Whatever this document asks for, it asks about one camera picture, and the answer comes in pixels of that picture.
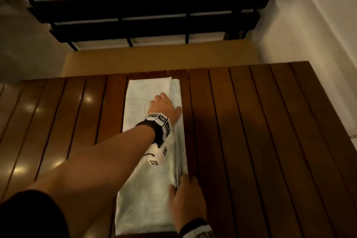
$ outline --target white cloth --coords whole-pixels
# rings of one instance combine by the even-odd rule
[[[175,107],[182,106],[180,82],[177,79],[169,77],[129,81],[123,132],[133,128],[146,116],[149,102],[161,92],[167,94]],[[165,163],[160,166],[151,165],[143,157],[118,192],[115,235],[175,230],[168,210],[168,186],[178,186],[181,174],[187,173],[182,116],[174,125],[173,131],[174,134],[170,134],[173,141],[167,147]]]

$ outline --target folded towel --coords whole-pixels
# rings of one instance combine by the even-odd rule
[[[129,81],[123,132],[133,128],[146,116],[149,102],[161,92],[166,93],[175,107],[182,106],[180,82],[177,79],[169,77]],[[115,213],[116,235],[175,231],[168,210],[168,186],[178,186],[181,174],[187,173],[182,116],[173,126],[173,131],[171,141],[165,142],[168,151],[164,164],[151,165],[147,158],[143,157],[118,192]]]

